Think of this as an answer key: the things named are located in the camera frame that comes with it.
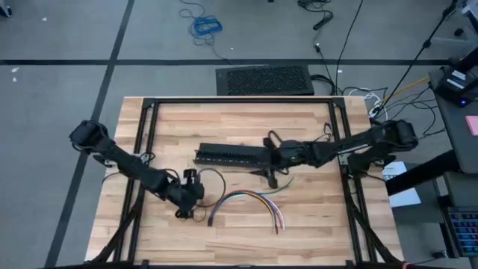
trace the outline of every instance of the desk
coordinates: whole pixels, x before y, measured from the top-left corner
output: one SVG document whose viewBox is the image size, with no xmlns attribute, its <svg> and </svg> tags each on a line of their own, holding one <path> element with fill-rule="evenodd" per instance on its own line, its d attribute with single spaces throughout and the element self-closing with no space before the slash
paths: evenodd
<svg viewBox="0 0 478 269">
<path fill-rule="evenodd" d="M 443 76 L 440 69 L 429 73 L 430 86 L 435 89 Z M 392 180 L 387 181 L 387 189 L 390 195 L 397 194 L 421 182 L 435 179 L 448 171 L 462 171 L 467 174 L 478 174 L 478 138 L 471 134 L 465 117 L 478 115 L 478 102 L 472 102 L 464 108 L 449 103 L 438 94 L 435 94 L 438 107 L 452 149 L 426 163 L 423 163 L 403 173 Z"/>
<path fill-rule="evenodd" d="M 442 76 L 443 71 L 441 70 L 429 73 L 430 83 L 433 87 L 438 85 Z M 478 102 L 472 102 L 464 108 L 459 108 L 444 100 L 438 94 L 435 94 L 435 98 L 443 117 L 443 122 L 447 127 L 448 137 L 455 151 L 460 170 L 464 173 L 478 174 L 476 161 L 478 158 L 478 139 L 476 136 L 471 135 L 465 119 L 469 115 L 478 115 Z"/>
<path fill-rule="evenodd" d="M 182 174 L 183 169 L 196 167 L 192 160 L 199 143 L 261 146 L 262 138 L 271 129 L 284 140 L 314 140 L 331 118 L 324 104 L 251 103 L 250 97 L 242 98 L 244 102 L 238 104 L 161 103 L 152 147 L 156 158 L 150 165 L 173 168 Z M 370 124 L 363 98 L 346 97 L 344 103 L 352 134 L 367 130 Z M 129 152 L 133 151 L 142 104 L 143 98 L 125 98 L 119 115 L 115 141 Z M 269 190 L 267 180 L 248 174 L 249 170 L 216 168 L 223 173 L 228 192 Z M 107 174 L 113 172 L 115 169 L 109 169 Z M 371 173 L 380 175 L 378 170 Z M 174 205 L 146 192 L 134 262 L 140 264 L 148 259 L 152 265 L 344 265 L 346 259 L 353 260 L 338 162 L 331 161 L 320 169 L 292 168 L 290 175 L 278 175 L 279 185 L 291 177 L 294 182 L 288 189 L 269 196 L 285 218 L 286 231 L 278 235 L 271 232 L 266 208 L 249 197 L 226 202 L 217 212 L 214 226 L 207 227 L 206 221 L 176 219 Z M 99 253 L 118 227 L 126 182 L 124 176 L 115 175 L 103 184 L 86 260 Z M 220 180 L 211 173 L 202 177 L 202 183 L 205 202 L 215 201 L 222 190 Z M 362 184 L 371 226 L 391 252 L 402 259 L 384 183 L 365 178 Z M 367 257 L 363 241 L 362 255 Z M 126 259 L 128 245 L 127 233 L 122 260 Z"/>
</svg>

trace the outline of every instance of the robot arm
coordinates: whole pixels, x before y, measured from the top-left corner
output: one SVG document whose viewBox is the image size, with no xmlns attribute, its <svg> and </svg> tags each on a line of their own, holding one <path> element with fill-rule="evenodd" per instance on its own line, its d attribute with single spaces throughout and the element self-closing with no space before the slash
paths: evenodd
<svg viewBox="0 0 478 269">
<path fill-rule="evenodd" d="M 388 121 L 380 126 L 344 138 L 337 142 L 282 141 L 277 146 L 271 136 L 264 139 L 264 146 L 235 146 L 201 143 L 196 153 L 197 164 L 215 164 L 236 167 L 259 168 L 252 173 L 265 176 L 270 188 L 277 188 L 274 172 L 306 164 L 321 167 L 335 157 L 347 160 L 351 173 L 368 170 L 371 163 L 382 161 L 386 165 L 394 160 L 392 152 L 414 149 L 418 139 L 413 127 L 404 120 Z M 367 149 L 363 153 L 357 150 Z"/>
<path fill-rule="evenodd" d="M 97 154 L 95 159 L 115 161 L 118 169 L 124 175 L 139 179 L 146 190 L 159 197 L 161 200 L 169 200 L 179 207 L 176 217 L 189 218 L 191 209 L 197 200 L 204 197 L 204 187 L 195 170 L 186 170 L 189 173 L 187 182 L 181 184 L 166 170 L 158 170 L 143 163 L 141 158 L 130 155 L 119 148 L 114 140 L 108 137 L 108 130 L 100 123 L 92 120 L 84 120 L 71 133 L 69 139 L 73 148 L 87 154 Z"/>
</svg>

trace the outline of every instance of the butcher block tabletop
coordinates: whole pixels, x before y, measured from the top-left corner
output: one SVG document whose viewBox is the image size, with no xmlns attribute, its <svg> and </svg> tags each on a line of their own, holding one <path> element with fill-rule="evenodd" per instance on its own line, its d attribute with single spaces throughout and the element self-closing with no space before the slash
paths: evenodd
<svg viewBox="0 0 478 269">
<path fill-rule="evenodd" d="M 158 121 L 150 166 L 182 172 L 187 168 L 205 167 L 193 163 L 201 142 L 262 146 L 269 130 L 283 140 L 314 140 L 330 122 L 327 104 L 314 103 L 167 103 L 159 105 Z M 352 134 L 370 128 L 363 98 L 344 97 Z M 143 98 L 126 97 L 123 101 L 114 140 L 118 146 L 133 153 Z M 339 129 L 343 135 L 340 113 Z M 146 118 L 144 137 L 148 135 L 151 109 Z M 146 139 L 143 139 L 144 152 Z M 250 169 L 214 167 L 226 180 L 226 193 L 247 189 L 271 191 L 267 180 L 251 175 Z M 107 170 L 107 175 L 117 172 Z M 381 176 L 379 168 L 370 174 Z M 276 234 L 267 208 L 253 197 L 233 197 L 219 208 L 214 225 L 208 227 L 211 209 L 198 208 L 195 220 L 179 220 L 177 207 L 146 192 L 135 264 L 148 259 L 151 265 L 344 265 L 354 260 L 344 192 L 338 162 L 315 169 L 305 165 L 293 167 L 288 175 L 276 175 L 279 186 L 291 179 L 288 188 L 267 197 L 280 208 L 285 231 Z M 103 186 L 87 249 L 86 260 L 93 259 L 115 233 L 125 198 L 127 178 L 121 174 L 108 177 Z M 139 182 L 134 189 L 137 192 Z M 205 186 L 204 204 L 215 202 L 223 191 L 217 174 L 202 174 Z M 385 183 L 363 178 L 362 184 L 370 225 L 386 247 L 399 259 L 403 258 Z M 360 226 L 364 260 L 367 248 Z M 126 260 L 129 235 L 122 251 Z"/>
</svg>

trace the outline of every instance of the wire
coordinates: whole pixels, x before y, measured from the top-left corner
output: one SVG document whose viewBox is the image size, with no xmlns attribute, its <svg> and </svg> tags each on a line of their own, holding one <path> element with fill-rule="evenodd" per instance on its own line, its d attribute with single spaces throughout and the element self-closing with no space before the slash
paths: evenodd
<svg viewBox="0 0 478 269">
<path fill-rule="evenodd" d="M 269 204 L 271 204 L 274 209 L 276 210 L 276 214 L 279 215 L 279 219 L 280 219 L 280 223 L 281 223 L 281 227 L 282 227 L 282 231 L 285 231 L 285 221 L 284 221 L 284 216 L 282 215 L 282 212 L 280 211 L 279 207 L 273 202 L 271 201 L 269 198 L 267 197 L 263 197 L 264 199 L 266 199 Z"/>
<path fill-rule="evenodd" d="M 273 142 L 273 140 L 272 140 L 272 135 L 274 135 L 274 137 L 277 139 L 277 141 L 279 142 L 279 145 L 282 143 L 282 139 L 281 139 L 281 137 L 276 133 L 276 131 L 274 131 L 274 130 L 270 130 L 270 131 L 267 133 L 267 137 L 269 138 L 269 140 L 274 144 L 275 147 L 277 147 L 276 144 L 275 144 L 275 143 Z"/>
<path fill-rule="evenodd" d="M 315 35 L 314 40 L 317 38 L 319 34 L 319 30 L 327 23 L 329 23 L 333 18 L 334 18 L 334 13 L 330 10 L 324 10 L 323 6 L 327 3 L 330 3 L 330 0 L 298 0 L 297 4 L 307 10 L 308 12 L 315 12 L 315 13 L 322 13 L 323 17 L 322 19 L 316 23 L 313 27 L 315 31 L 318 31 L 317 34 Z"/>
<path fill-rule="evenodd" d="M 287 182 L 286 185 L 276 189 L 275 191 L 268 191 L 268 192 L 261 192 L 261 193 L 258 193 L 260 195 L 270 195 L 270 194 L 277 194 L 278 192 L 280 191 L 283 191 L 285 190 L 286 188 L 289 188 L 289 185 L 292 183 L 292 181 L 294 180 L 294 178 L 292 178 L 291 180 L 289 180 L 289 182 Z"/>
<path fill-rule="evenodd" d="M 381 90 L 387 90 L 388 88 L 387 87 L 382 87 L 382 88 L 378 88 L 378 89 L 375 89 L 375 90 L 372 90 L 372 89 L 369 89 L 369 88 L 366 88 L 366 87 L 346 87 L 344 89 L 344 91 L 342 93 L 345 93 L 345 91 L 347 89 L 350 89 L 352 88 L 353 90 L 351 90 L 348 94 L 348 96 L 350 96 L 352 93 L 354 93 L 355 91 L 359 90 L 359 91 L 364 91 L 366 92 L 367 94 L 364 96 L 364 99 L 367 100 L 367 99 L 372 99 L 372 98 L 375 98 L 376 101 L 375 103 L 373 104 L 373 108 L 368 112 L 368 116 L 370 118 L 373 117 L 373 110 L 377 107 L 377 105 L 380 105 L 380 103 L 382 102 L 382 100 L 380 99 L 379 96 L 377 96 L 374 91 L 381 91 Z M 387 112 L 387 109 L 385 109 L 385 120 L 388 120 L 388 112 Z"/>
<path fill-rule="evenodd" d="M 224 203 L 224 201 L 226 201 L 228 198 L 231 198 L 233 197 L 234 195 L 238 195 L 238 194 L 246 194 L 246 195 L 249 195 L 251 197 L 255 197 L 256 199 L 260 200 L 261 202 L 263 202 L 263 204 L 267 207 L 267 209 L 269 209 L 269 212 L 272 216 L 272 219 L 273 219 L 273 227 L 275 228 L 276 230 L 276 233 L 279 233 L 278 229 L 277 229 L 277 220 L 276 220 L 276 214 L 279 216 L 279 213 L 276 212 L 276 208 L 269 204 L 269 202 L 267 201 L 267 199 L 265 197 L 263 197 L 262 195 L 260 194 L 257 194 L 256 192 L 253 192 L 253 191 L 248 191 L 248 190 L 239 190 L 239 191 L 232 191 L 230 192 L 229 194 L 226 194 L 217 204 L 216 206 L 214 207 L 214 209 L 212 210 L 211 214 L 209 215 L 209 218 L 208 218 L 208 226 L 212 226 L 213 224 L 213 220 L 214 220 L 214 215 L 216 214 L 217 210 L 219 209 L 219 207 Z"/>
<path fill-rule="evenodd" d="M 393 116 L 393 117 L 391 118 L 391 120 L 393 120 L 396 116 L 398 116 L 398 114 L 400 114 L 400 113 L 403 111 L 403 109 L 405 109 L 408 105 L 410 105 L 410 103 L 412 103 L 412 102 L 416 101 L 418 98 L 420 98 L 420 96 L 421 96 L 422 94 L 424 94 L 426 91 L 428 91 L 429 89 L 430 89 L 430 87 L 427 87 L 425 90 L 422 90 L 421 92 L 417 93 L 417 96 L 416 96 L 415 98 L 413 98 L 413 100 L 410 101 L 409 103 L 396 104 L 395 106 L 397 106 L 397 105 L 404 105 L 404 106 L 402 107 L 402 109 L 400 109 L 400 111 L 398 111 L 398 113 L 395 114 L 395 116 Z"/>
<path fill-rule="evenodd" d="M 415 58 L 413 59 L 412 63 L 409 64 L 409 67 L 407 68 L 407 70 L 405 71 L 405 73 L 403 74 L 402 78 L 398 81 L 397 83 L 397 86 L 395 86 L 394 90 L 391 92 L 391 95 L 390 96 L 393 96 L 395 94 L 395 92 L 397 91 L 398 87 L 400 86 L 400 84 L 402 84 L 402 81 L 403 79 L 405 79 L 405 77 L 409 74 L 410 70 L 412 69 L 412 67 L 415 65 L 415 62 L 416 60 L 420 57 L 421 53 L 427 48 L 427 46 L 430 45 L 430 40 L 432 39 L 432 37 L 435 35 L 436 31 L 440 28 L 441 24 L 443 23 L 443 21 L 447 18 L 448 15 L 450 15 L 451 12 L 453 12 L 454 10 L 456 9 L 456 1 L 451 1 L 450 3 L 450 6 L 448 6 L 444 11 L 443 13 L 441 14 L 441 19 L 440 21 L 438 22 L 438 24 L 435 26 L 435 29 L 433 29 L 432 33 L 430 34 L 430 36 L 428 37 L 427 40 L 425 40 L 425 42 L 423 42 L 423 45 L 421 46 L 421 49 L 420 51 L 418 51 L 418 53 L 415 55 Z M 382 105 L 380 105 L 378 111 L 376 112 L 376 114 L 378 114 L 386 105 L 387 105 L 387 102 L 390 100 L 390 98 L 386 99 Z"/>
<path fill-rule="evenodd" d="M 337 87 L 335 86 L 334 81 L 332 79 L 327 78 L 326 76 L 321 75 L 321 74 L 315 74 L 315 75 L 311 75 L 311 80 L 312 81 L 323 81 L 323 82 L 326 82 L 326 83 L 330 84 L 330 87 L 331 87 L 330 95 L 331 96 L 336 95 L 336 88 Z"/>
<path fill-rule="evenodd" d="M 154 159 L 156 158 L 156 154 L 155 154 L 155 153 L 153 153 L 153 152 L 151 152 L 151 153 L 144 152 L 143 154 L 140 155 L 140 159 L 143 159 L 143 156 L 145 156 L 145 155 L 149 155 L 149 159 L 148 159 L 146 162 L 150 162 L 150 161 L 152 161 L 152 160 L 154 160 Z M 103 185 L 103 183 L 105 183 L 106 179 L 108 179 L 110 176 L 114 176 L 114 175 L 117 175 L 117 174 L 119 174 L 119 173 L 121 173 L 121 172 L 118 171 L 118 172 L 114 172 L 114 173 L 111 173 L 111 174 L 105 176 L 105 177 L 103 178 L 103 180 L 102 180 L 102 185 Z"/>
<path fill-rule="evenodd" d="M 111 173 L 111 174 L 105 176 L 102 180 L 102 185 L 103 185 L 103 183 L 105 183 L 105 180 L 108 179 L 110 176 L 114 176 L 114 175 L 117 175 L 119 173 L 121 173 L 121 172 L 114 172 L 114 173 Z"/>
<path fill-rule="evenodd" d="M 421 264 L 424 264 L 426 262 L 433 262 L 433 261 L 436 261 L 438 259 L 441 259 L 441 258 L 434 258 L 434 259 L 429 259 L 429 260 L 426 260 L 426 261 L 422 261 L 422 262 L 415 262 L 415 263 L 412 263 L 413 265 L 421 265 Z"/>
<path fill-rule="evenodd" d="M 389 100 L 392 96 L 396 96 L 397 94 L 403 92 L 404 90 L 408 90 L 408 89 L 410 89 L 410 88 L 412 88 L 412 87 L 414 87 L 414 86 L 416 86 L 416 85 L 418 85 L 418 84 L 420 84 L 420 83 L 422 83 L 422 82 L 424 82 L 424 81 L 428 81 L 428 80 L 429 80 L 428 77 L 420 78 L 419 80 L 413 82 L 412 84 L 406 85 L 405 87 L 399 89 L 396 93 L 394 93 L 394 95 L 390 95 L 389 97 L 385 97 L 386 94 L 387 94 L 387 90 L 388 90 L 388 88 L 387 88 L 387 89 L 383 92 L 382 101 L 385 102 L 385 101 Z"/>
<path fill-rule="evenodd" d="M 204 168 L 202 170 L 200 170 L 197 174 L 198 176 L 201 175 L 202 172 L 204 171 L 213 171 L 215 172 L 217 175 L 219 175 L 219 177 L 221 178 L 221 180 L 223 181 L 223 193 L 221 194 L 221 196 L 219 197 L 219 199 L 217 199 L 216 202 L 213 202 L 212 204 L 210 205 L 203 205 L 203 204 L 198 204 L 196 205 L 197 207 L 199 208 L 208 208 L 208 207 L 211 207 L 211 206 L 214 206 L 214 205 L 217 205 L 218 202 L 224 197 L 224 194 L 226 194 L 226 180 L 224 179 L 224 176 L 221 172 L 219 172 L 218 170 L 215 170 L 214 168 Z"/>
<path fill-rule="evenodd" d="M 364 3 L 364 0 L 360 0 L 360 5 L 357 8 L 356 15 L 353 17 L 352 24 L 350 25 L 349 31 L 347 32 L 347 36 L 345 37 L 345 42 L 344 42 L 344 47 L 342 47 L 342 51 L 340 55 L 338 56 L 337 60 L 337 69 L 335 71 L 335 86 L 338 87 L 338 66 L 340 65 L 342 54 L 344 53 L 345 47 L 347 46 L 347 41 L 349 40 L 350 32 L 352 31 L 353 25 L 356 23 L 357 16 L 359 15 L 361 5 Z"/>
<path fill-rule="evenodd" d="M 323 134 L 321 136 L 315 138 L 312 142 L 316 142 L 324 136 L 327 136 L 327 142 L 330 142 L 330 140 L 332 139 L 332 136 L 333 136 L 332 126 L 330 125 L 330 123 L 324 123 L 323 124 L 323 131 L 322 132 L 323 132 Z"/>
<path fill-rule="evenodd" d="M 360 171 L 360 172 L 362 172 L 363 174 L 365 174 L 366 176 L 368 176 L 368 177 L 370 177 L 370 178 L 372 178 L 372 179 L 378 179 L 379 181 L 385 182 L 385 180 L 384 180 L 383 178 L 380 178 L 380 177 L 378 177 L 378 176 L 372 176 L 372 175 L 370 175 L 367 171 Z"/>
<path fill-rule="evenodd" d="M 163 170 L 164 170 L 164 171 L 170 171 L 170 172 L 175 173 L 176 178 L 173 178 L 173 181 L 174 181 L 174 182 L 179 182 L 179 183 L 181 183 L 181 177 L 179 176 L 178 172 L 176 172 L 176 170 L 171 169 L 171 168 L 166 168 L 166 169 L 163 169 Z"/>
<path fill-rule="evenodd" d="M 214 15 L 205 16 L 205 8 L 199 3 L 188 2 L 185 0 L 179 0 L 182 4 L 195 5 L 200 7 L 201 13 L 198 16 L 193 15 L 193 11 L 189 8 L 183 8 L 179 11 L 181 18 L 191 18 L 193 22 L 189 25 L 188 33 L 193 38 L 193 44 L 195 46 L 210 46 L 212 52 L 221 60 L 225 60 L 228 64 L 232 65 L 232 62 L 228 58 L 220 56 L 214 44 L 216 43 L 216 33 L 223 30 L 223 25 Z"/>
<path fill-rule="evenodd" d="M 206 208 L 200 208 L 200 209 L 204 210 L 204 215 L 200 219 L 196 219 L 195 216 L 196 216 L 196 212 L 197 212 L 198 209 L 199 209 L 199 207 L 196 207 L 196 208 L 192 209 L 193 221 L 196 222 L 196 223 L 202 222 L 206 218 L 206 216 L 208 215 L 208 211 L 206 210 Z"/>
<path fill-rule="evenodd" d="M 333 89 L 332 89 L 330 95 L 335 95 L 335 85 L 334 85 L 334 81 L 332 80 L 332 76 L 330 75 L 329 67 L 328 67 L 327 64 L 326 64 L 326 59 L 325 59 L 325 57 L 323 56 L 321 50 L 319 50 L 319 55 L 322 57 L 323 64 L 324 64 L 325 67 L 326 67 L 327 75 L 329 76 L 330 84 L 331 84 L 332 87 L 333 87 Z"/>
<path fill-rule="evenodd" d="M 424 139 L 424 138 L 431 137 L 431 136 L 433 136 L 433 135 L 437 135 L 437 134 L 440 134 L 440 133 L 442 133 L 442 132 L 445 132 L 446 130 L 447 130 L 447 128 L 444 127 L 443 129 L 441 129 L 441 130 L 439 130 L 439 131 L 426 134 L 426 135 L 424 135 L 423 137 L 420 137 L 420 138 L 418 138 L 418 139 L 422 140 L 422 139 Z"/>
</svg>

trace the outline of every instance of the power cord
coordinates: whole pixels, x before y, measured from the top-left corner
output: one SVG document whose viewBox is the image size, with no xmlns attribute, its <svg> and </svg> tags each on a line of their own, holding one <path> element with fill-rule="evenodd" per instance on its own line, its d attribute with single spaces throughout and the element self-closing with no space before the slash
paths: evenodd
<svg viewBox="0 0 478 269">
<path fill-rule="evenodd" d="M 405 71 L 405 73 L 403 74 L 402 78 L 398 81 L 397 83 L 397 86 L 395 86 L 394 90 L 391 92 L 391 95 L 390 96 L 393 96 L 395 94 L 395 92 L 397 91 L 398 87 L 400 86 L 400 84 L 402 84 L 402 81 L 403 79 L 405 79 L 405 77 L 409 74 L 410 70 L 412 69 L 412 67 L 415 65 L 415 62 L 416 60 L 418 59 L 418 57 L 420 57 L 421 53 L 426 49 L 428 48 L 430 45 L 431 45 L 431 40 L 432 40 L 432 37 L 435 35 L 436 31 L 440 28 L 441 24 L 443 23 L 443 21 L 456 9 L 456 2 L 457 0 L 452 0 L 451 3 L 450 3 L 450 6 L 448 6 L 442 13 L 441 15 L 441 19 L 440 21 L 438 22 L 438 24 L 435 26 L 435 29 L 433 29 L 432 33 L 430 34 L 430 36 L 428 37 L 427 40 L 425 40 L 425 42 L 423 42 L 423 45 L 421 46 L 421 49 L 420 51 L 418 51 L 417 55 L 415 55 L 415 58 L 413 59 L 412 63 L 409 65 L 409 67 L 407 68 L 407 70 Z M 382 103 L 382 105 L 380 105 L 378 111 L 376 112 L 377 114 L 387 105 L 388 101 L 390 101 L 390 98 L 387 98 L 386 100 L 384 99 L 384 102 Z"/>
<path fill-rule="evenodd" d="M 311 80 L 312 81 L 321 81 L 321 82 L 326 82 L 327 84 L 330 85 L 330 95 L 334 96 L 337 93 L 336 87 L 332 79 L 327 78 L 324 75 L 321 74 L 316 74 L 316 75 L 311 75 Z"/>
<path fill-rule="evenodd" d="M 429 104 L 427 104 L 427 102 L 434 102 L 435 100 L 434 99 L 428 99 L 428 100 L 418 100 L 425 92 L 427 92 L 428 90 L 430 89 L 430 87 L 427 87 L 426 89 L 422 90 L 421 92 L 419 93 L 416 93 L 416 94 L 412 94 L 412 95 L 409 95 L 409 96 L 406 96 L 402 99 L 399 99 L 395 102 L 393 102 L 390 106 L 388 107 L 384 107 L 384 109 L 388 109 L 389 111 L 393 108 L 396 108 L 398 106 L 401 106 L 402 105 L 402 108 L 391 118 L 391 120 L 393 120 L 394 118 L 396 118 L 403 110 L 405 110 L 406 107 L 408 107 L 409 105 L 412 105 L 414 108 L 416 109 L 424 109 L 424 110 L 430 110 L 430 112 L 432 113 L 432 117 L 433 117 L 433 120 L 432 120 L 432 123 L 427 127 L 427 129 L 422 133 L 422 136 L 419 137 L 418 139 L 422 140 L 424 138 L 427 138 L 427 137 L 430 137 L 430 136 L 433 136 L 433 135 L 437 135 L 437 134 L 440 134 L 442 132 L 445 132 L 446 131 L 446 128 L 442 128 L 436 132 L 429 132 L 433 126 L 435 125 L 436 123 L 436 113 L 433 109 L 437 108 L 438 106 L 437 105 L 434 105 L 434 106 L 431 106 Z M 405 100 L 405 99 L 408 99 L 409 97 L 412 97 L 412 96 L 415 96 L 415 98 L 413 98 L 411 101 L 409 102 L 403 102 L 403 103 L 400 103 L 401 101 Z"/>
<path fill-rule="evenodd" d="M 349 31 L 347 32 L 347 36 L 345 37 L 344 46 L 342 47 L 342 51 L 341 51 L 340 55 L 338 56 L 337 69 L 335 71 L 335 85 L 336 86 L 338 86 L 338 66 L 341 63 L 342 54 L 344 53 L 345 47 L 347 46 L 347 41 L 349 40 L 350 32 L 352 31 L 353 25 L 356 23 L 357 16 L 359 15 L 359 12 L 360 12 L 360 9 L 361 9 L 361 6 L 362 6 L 363 3 L 364 3 L 364 0 L 360 0 L 360 5 L 357 8 L 356 15 L 353 17 L 352 24 L 350 25 Z"/>
<path fill-rule="evenodd" d="M 334 18 L 334 13 L 332 11 L 323 9 L 323 6 L 327 3 L 330 3 L 330 0 L 298 0 L 297 1 L 297 4 L 301 8 L 309 12 L 316 12 L 316 13 L 323 14 L 322 19 L 318 23 L 316 23 L 313 27 L 315 31 L 320 30 L 325 24 L 327 24 Z"/>
<path fill-rule="evenodd" d="M 223 30 L 223 25 L 214 15 L 205 16 L 205 8 L 199 3 L 188 2 L 185 0 L 179 0 L 182 4 L 194 5 L 201 9 L 201 13 L 198 16 L 193 15 L 193 11 L 189 8 L 183 8 L 179 11 L 181 18 L 191 18 L 193 22 L 189 25 L 189 35 L 193 38 L 193 44 L 195 46 L 210 46 L 212 52 L 221 60 L 225 60 L 228 64 L 232 65 L 232 62 L 228 58 L 220 56 L 216 52 L 214 44 L 216 43 L 216 33 Z"/>
</svg>

